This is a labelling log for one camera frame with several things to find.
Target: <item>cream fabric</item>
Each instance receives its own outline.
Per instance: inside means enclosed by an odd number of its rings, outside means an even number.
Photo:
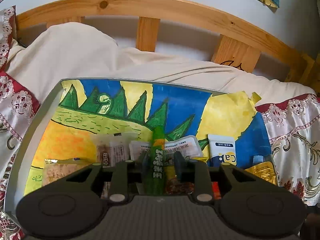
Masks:
[[[224,92],[257,92],[264,103],[280,103],[314,91],[300,84],[268,80],[233,67],[120,48],[94,27],[51,26],[28,48],[13,48],[7,73],[43,102],[62,78],[113,77],[173,82]]]

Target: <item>wooden post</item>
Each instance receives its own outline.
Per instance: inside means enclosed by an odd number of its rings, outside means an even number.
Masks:
[[[80,23],[80,22],[83,21],[83,19],[84,19],[84,17],[70,17],[70,18],[58,19],[58,20],[55,20],[55,21],[47,22],[47,29],[50,26],[58,25],[58,24],[62,24],[62,23],[68,23],[68,22]]]
[[[139,17],[136,48],[155,52],[160,19]]]
[[[251,73],[260,54],[258,49],[221,34],[211,61]]]

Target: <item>white lace trim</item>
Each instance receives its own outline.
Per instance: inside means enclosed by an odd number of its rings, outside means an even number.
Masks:
[[[304,100],[289,100],[285,110],[281,110],[278,106],[271,104],[268,111],[262,114],[262,118],[264,123],[275,121],[277,123],[277,127],[282,127],[284,126],[283,121],[287,119],[287,115],[289,114],[294,114],[298,118],[302,119],[302,117],[305,115],[305,109],[309,107],[309,104],[320,106],[317,97],[309,94]]]
[[[0,68],[7,61],[7,54],[9,52],[8,37],[12,33],[12,27],[10,26],[10,17],[14,15],[14,8],[9,7],[0,11],[0,18],[3,18],[3,22],[0,22]]]

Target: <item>white wall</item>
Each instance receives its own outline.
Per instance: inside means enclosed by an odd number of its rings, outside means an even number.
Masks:
[[[55,0],[4,0],[0,8],[17,5],[17,13]],[[192,0],[238,16],[271,33],[287,45],[315,57],[320,52],[320,19],[316,0],[280,0],[272,10],[257,0]],[[91,17],[86,22],[115,38],[120,46],[135,46],[136,18]],[[24,32],[25,43],[32,41],[37,30]],[[217,33],[162,21],[157,52],[210,60]],[[262,55],[254,70],[268,78],[283,80],[288,68]]]

